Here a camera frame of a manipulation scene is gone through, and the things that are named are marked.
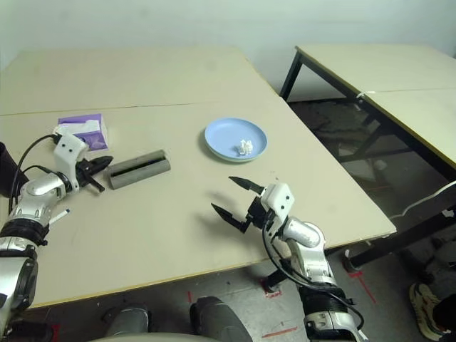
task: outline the white tissue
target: white tissue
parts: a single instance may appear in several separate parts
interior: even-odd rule
[[[84,123],[61,123],[57,127],[57,133],[88,133],[98,132],[100,130],[100,123],[98,120],[87,120]]]
[[[251,140],[241,140],[241,145],[238,146],[238,151],[240,155],[249,155],[254,150]]]

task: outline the electrical cord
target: electrical cord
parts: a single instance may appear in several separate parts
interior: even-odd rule
[[[274,240],[276,239],[276,237],[279,237],[279,235],[276,233],[273,237],[272,237],[272,240],[271,240],[271,246],[272,248],[274,248],[274,251],[276,252],[276,254],[279,256],[279,259],[281,260],[285,260],[285,258],[282,256],[282,254],[280,253],[280,251],[277,249],[277,247],[274,246]],[[304,281],[307,281],[308,283],[311,283],[312,280],[310,278],[307,278],[306,276],[300,274],[299,272],[297,272],[293,267],[290,267],[291,270],[301,279],[303,279]]]
[[[320,288],[320,286],[317,286],[317,285],[313,285],[311,283],[311,281],[301,281],[297,278],[295,278],[293,275],[291,275],[287,270],[285,270],[282,265],[280,265],[279,262],[277,262],[275,259],[274,259],[274,256],[271,252],[271,249],[269,247],[270,244],[268,244],[267,242],[267,236],[266,236],[266,227],[267,227],[267,222],[269,221],[269,216],[271,216],[272,214],[274,214],[274,212],[272,210],[269,210],[266,214],[266,218],[265,220],[263,221],[263,225],[261,227],[261,235],[263,237],[263,244],[264,244],[264,248],[266,250],[266,253],[268,254],[268,257],[271,259],[272,263],[274,264],[274,266],[279,269],[285,276],[286,278],[290,279],[291,281],[293,281],[294,283],[298,284],[298,285],[301,285],[303,287],[306,287],[307,289],[310,289],[312,291],[315,291],[315,292],[319,292],[320,294],[325,294],[327,296],[330,296],[331,298],[337,300],[339,303],[343,304],[345,307],[347,307],[348,309],[352,310],[360,319],[360,323],[358,324],[357,326],[357,329],[358,330],[361,330],[362,327],[364,326],[364,317],[363,315],[361,314],[361,312],[359,312],[358,310],[356,310],[352,305],[350,305],[349,303],[347,303],[346,301],[344,301],[342,298],[339,298],[337,297],[337,295],[335,294],[332,294],[331,292],[327,291],[327,290],[322,290]]]
[[[35,141],[33,141],[30,144],[30,146],[27,148],[27,150],[21,156],[21,159],[19,160],[19,163],[17,165],[16,171],[14,173],[13,184],[11,185],[11,192],[9,193],[8,213],[11,213],[13,211],[13,197],[16,200],[16,203],[17,203],[16,182],[17,182],[17,177],[19,175],[19,171],[21,170],[22,163],[24,162],[24,159],[26,158],[26,156],[28,155],[28,153],[30,152],[30,150],[32,148],[34,148],[41,141],[43,141],[45,139],[49,139],[49,138],[51,138],[51,139],[53,139],[55,141],[55,139],[57,139],[58,136],[54,135],[54,134],[48,134],[48,135],[44,135],[41,138],[36,139]]]
[[[409,205],[408,207],[406,207],[406,208],[404,209],[404,211],[402,212],[402,214],[397,214],[397,215],[390,216],[388,219],[397,219],[398,217],[404,217],[405,214],[407,214],[407,212],[408,212],[410,209],[416,207],[417,205],[419,205],[419,204],[421,204],[421,203],[423,203],[423,202],[426,202],[426,201],[428,201],[428,200],[431,200],[432,198],[434,198],[434,197],[440,195],[440,194],[441,194],[442,192],[444,192],[446,189],[449,189],[450,187],[452,187],[452,186],[455,185],[455,184],[456,184],[456,180],[453,181],[453,182],[451,182],[451,183],[446,184],[444,187],[441,187],[439,190],[437,190],[436,192],[434,192],[432,195],[429,195],[429,196],[427,196],[427,197],[424,197],[424,198],[418,200],[417,202],[415,202],[415,203]]]
[[[37,168],[37,169],[40,169],[41,171],[45,172],[45,173],[52,173],[52,170],[48,169],[47,167],[44,167],[44,166],[41,166],[41,165],[32,165],[32,166],[29,166],[27,167],[25,170],[24,170],[24,173],[29,171],[30,169],[33,169],[33,168]]]

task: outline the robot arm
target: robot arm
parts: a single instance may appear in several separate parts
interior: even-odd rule
[[[342,289],[337,287],[324,254],[325,240],[321,230],[312,223],[289,216],[294,203],[289,186],[278,183],[265,188],[243,178],[230,179],[259,195],[250,205],[245,222],[237,221],[231,213],[215,204],[212,206],[222,219],[243,233],[251,223],[261,229],[269,258],[286,278],[299,286],[306,314],[304,325],[311,341],[367,342],[361,327],[356,326],[352,315],[348,313],[348,308],[359,313],[352,307]],[[288,267],[283,266],[286,262],[283,262],[274,246],[275,239],[286,242],[291,250],[291,263]],[[274,252],[279,255],[282,263],[275,260]]]
[[[62,135],[54,150],[57,171],[23,185],[19,203],[0,231],[0,340],[10,331],[11,318],[33,301],[36,250],[47,245],[49,220],[57,202],[88,183],[103,189],[91,175],[108,166],[112,157],[89,162],[83,159],[86,150],[87,145],[74,135]]]

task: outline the blue plate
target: blue plate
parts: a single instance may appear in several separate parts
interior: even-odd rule
[[[266,149],[268,139],[260,127],[247,120],[224,118],[210,123],[204,132],[209,149],[230,162],[248,162],[258,158]],[[254,147],[249,155],[240,155],[241,140],[251,140]]]

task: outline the white wall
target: white wall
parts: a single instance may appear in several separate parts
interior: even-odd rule
[[[15,0],[0,0],[0,70],[17,56],[20,49],[17,45],[17,9]]]
[[[0,41],[9,56],[30,48],[231,45],[275,89],[299,43],[426,43],[448,54],[456,47],[456,0],[0,2],[13,13],[13,36]],[[335,94],[309,71],[301,72],[296,90],[307,98]]]

